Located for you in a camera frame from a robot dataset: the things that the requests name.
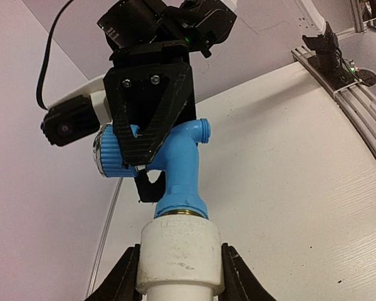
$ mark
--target blue tap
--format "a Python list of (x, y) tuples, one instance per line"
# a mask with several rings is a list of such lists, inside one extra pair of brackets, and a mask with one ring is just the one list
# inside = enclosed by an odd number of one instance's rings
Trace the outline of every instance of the blue tap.
[[(131, 126), (134, 135), (137, 126)], [(155, 159), (146, 169), (165, 171), (166, 190), (156, 207), (155, 218), (175, 210), (191, 210), (208, 218), (207, 206), (198, 192), (199, 151), (197, 143), (208, 143), (211, 128), (207, 119), (193, 120), (174, 127)], [(122, 166), (122, 155), (112, 125), (95, 139), (97, 165), (106, 177), (136, 177), (136, 168)]]

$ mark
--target white table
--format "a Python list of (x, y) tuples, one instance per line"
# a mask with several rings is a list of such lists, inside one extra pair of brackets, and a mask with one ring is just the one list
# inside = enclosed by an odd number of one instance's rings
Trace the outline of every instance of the white table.
[[(299, 63), (197, 106), (200, 194), (224, 241), (282, 300), (376, 300), (376, 161), (335, 102)], [(125, 179), (97, 286), (154, 206)]]

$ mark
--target blue ribbed knob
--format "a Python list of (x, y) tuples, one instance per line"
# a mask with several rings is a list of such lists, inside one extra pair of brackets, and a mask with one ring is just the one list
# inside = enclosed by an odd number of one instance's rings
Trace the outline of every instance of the blue ribbed knob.
[(94, 159), (100, 173), (105, 177), (135, 177), (134, 167), (122, 166), (123, 158), (117, 138), (113, 134), (113, 126), (105, 125), (93, 143)]

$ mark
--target bolt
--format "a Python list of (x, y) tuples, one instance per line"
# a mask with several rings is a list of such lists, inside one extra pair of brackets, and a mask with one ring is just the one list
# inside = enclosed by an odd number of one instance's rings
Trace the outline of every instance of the bolt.
[(124, 88), (130, 88), (132, 86), (131, 81), (127, 78), (126, 80), (123, 80), (123, 86)]
[(158, 75), (154, 75), (150, 78), (150, 82), (154, 85), (160, 84), (160, 77)]

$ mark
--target wall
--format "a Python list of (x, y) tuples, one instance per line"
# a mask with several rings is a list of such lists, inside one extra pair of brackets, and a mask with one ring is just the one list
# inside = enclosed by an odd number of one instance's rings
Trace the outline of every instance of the wall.
[[(21, 0), (0, 1), (0, 301), (83, 300), (115, 180), (92, 138), (50, 146), (35, 88), (47, 32)], [(44, 98), (86, 77), (53, 45)]]
[[(66, 0), (24, 0), (49, 29)], [(96, 21), (116, 0), (75, 1), (56, 27), (55, 39), (81, 71), (93, 78), (111, 67), (111, 54)], [(178, 6), (182, 0), (165, 0)], [(349, 0), (314, 0), (335, 31), (352, 27)], [(239, 0), (239, 16), (229, 39), (205, 59), (192, 55), (197, 100), (234, 87), (293, 61), (290, 49), (301, 34), (283, 0)]]

